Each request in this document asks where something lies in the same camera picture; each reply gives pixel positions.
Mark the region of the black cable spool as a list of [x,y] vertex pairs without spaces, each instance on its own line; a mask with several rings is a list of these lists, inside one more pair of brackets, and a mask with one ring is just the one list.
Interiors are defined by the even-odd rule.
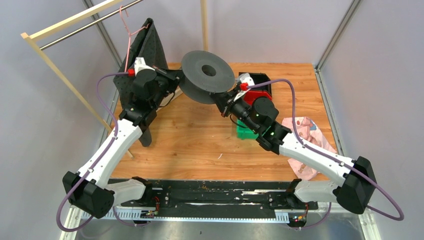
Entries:
[[201,104],[213,104],[210,94],[225,93],[236,81],[229,64],[208,51],[186,53],[181,60],[181,70],[184,77],[180,80],[180,89],[187,97]]

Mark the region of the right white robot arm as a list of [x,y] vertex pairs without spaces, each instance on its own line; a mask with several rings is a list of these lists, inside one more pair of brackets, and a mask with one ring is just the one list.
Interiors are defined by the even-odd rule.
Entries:
[[291,208],[307,202],[332,202],[357,215],[365,212],[376,189],[374,170],[367,158],[352,159],[297,139],[293,130],[276,121],[279,111],[267,97],[259,97],[251,105],[236,99],[233,92],[212,93],[210,97],[223,117],[234,115],[256,133],[256,141],[264,150],[298,160],[327,176],[328,182],[294,180],[293,189],[285,195]]

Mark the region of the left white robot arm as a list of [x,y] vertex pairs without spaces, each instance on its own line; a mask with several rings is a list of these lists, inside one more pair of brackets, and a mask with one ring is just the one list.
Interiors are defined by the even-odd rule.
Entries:
[[146,180],[133,177],[110,184],[109,179],[134,142],[140,141],[145,147],[151,144],[149,127],[157,117],[157,110],[167,96],[175,93],[184,74],[180,69],[148,66],[112,73],[112,76],[130,79],[128,103],[119,118],[112,119],[114,128],[90,160],[77,172],[67,172],[62,179],[66,200],[97,219],[127,201],[135,200],[141,206],[153,201],[153,192]]

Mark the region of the red storage bin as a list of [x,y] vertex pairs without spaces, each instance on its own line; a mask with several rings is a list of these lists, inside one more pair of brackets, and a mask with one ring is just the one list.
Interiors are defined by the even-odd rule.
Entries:
[[243,96],[243,100],[249,104],[252,105],[252,103],[260,98],[260,97],[266,97],[269,100],[272,101],[272,95],[266,91],[266,90],[249,90],[244,96]]

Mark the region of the green storage bin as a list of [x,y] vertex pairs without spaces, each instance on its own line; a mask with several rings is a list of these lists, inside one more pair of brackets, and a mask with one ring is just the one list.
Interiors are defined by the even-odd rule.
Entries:
[[236,135],[241,140],[255,140],[258,137],[258,134],[247,128],[239,119],[236,121]]

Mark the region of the black storage bin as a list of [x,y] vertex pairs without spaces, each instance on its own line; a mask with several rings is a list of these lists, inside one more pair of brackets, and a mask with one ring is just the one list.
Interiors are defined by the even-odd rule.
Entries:
[[[271,79],[265,73],[253,73],[253,72],[239,72],[238,77],[236,78],[239,82],[242,80],[243,76],[249,74],[253,79],[255,85],[269,82]],[[253,89],[254,91],[265,91],[272,95],[272,87],[270,85],[261,86]]]

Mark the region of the dark grey hanging cloth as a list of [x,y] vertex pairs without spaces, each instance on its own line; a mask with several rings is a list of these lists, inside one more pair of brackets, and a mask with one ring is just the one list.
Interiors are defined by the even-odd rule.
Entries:
[[[143,24],[144,29],[138,32],[130,45],[128,66],[133,67],[137,57],[142,57],[148,66],[157,66],[166,69],[168,67],[163,45],[156,30],[154,20],[150,17]],[[133,77],[115,76],[113,83],[118,90],[119,100],[122,108],[130,101]]]

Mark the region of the pink clothes hanger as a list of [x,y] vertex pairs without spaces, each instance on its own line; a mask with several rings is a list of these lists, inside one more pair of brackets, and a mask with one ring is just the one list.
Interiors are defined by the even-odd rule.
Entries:
[[149,28],[149,23],[147,24],[147,26],[142,26],[141,28],[139,28],[138,30],[131,32],[130,28],[127,25],[127,22],[124,18],[124,14],[126,15],[126,17],[129,17],[129,14],[127,12],[126,9],[124,9],[124,6],[121,5],[119,7],[119,16],[120,19],[123,23],[124,29],[127,33],[127,48],[126,48],[126,56],[125,56],[125,61],[124,61],[124,71],[126,72],[129,69],[129,58],[130,58],[130,49],[131,49],[131,44],[132,44],[132,36],[137,35],[140,31],[144,30],[144,29],[148,29]]

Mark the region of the pink patterned cloth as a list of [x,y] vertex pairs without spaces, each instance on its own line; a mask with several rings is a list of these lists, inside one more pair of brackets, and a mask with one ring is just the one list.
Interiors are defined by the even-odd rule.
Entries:
[[[295,117],[294,122],[297,133],[301,138],[329,152],[337,153],[337,151],[331,146],[329,141],[323,135],[323,132],[312,119],[306,116]],[[290,157],[287,161],[294,174],[299,179],[310,181],[319,173],[316,169],[298,161],[293,157]]]

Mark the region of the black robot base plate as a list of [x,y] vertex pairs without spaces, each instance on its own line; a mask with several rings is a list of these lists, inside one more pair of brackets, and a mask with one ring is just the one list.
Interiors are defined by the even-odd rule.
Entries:
[[158,216],[197,219],[272,219],[276,210],[305,213],[318,203],[295,199],[287,181],[151,180],[150,200],[129,200],[123,207],[154,209]]

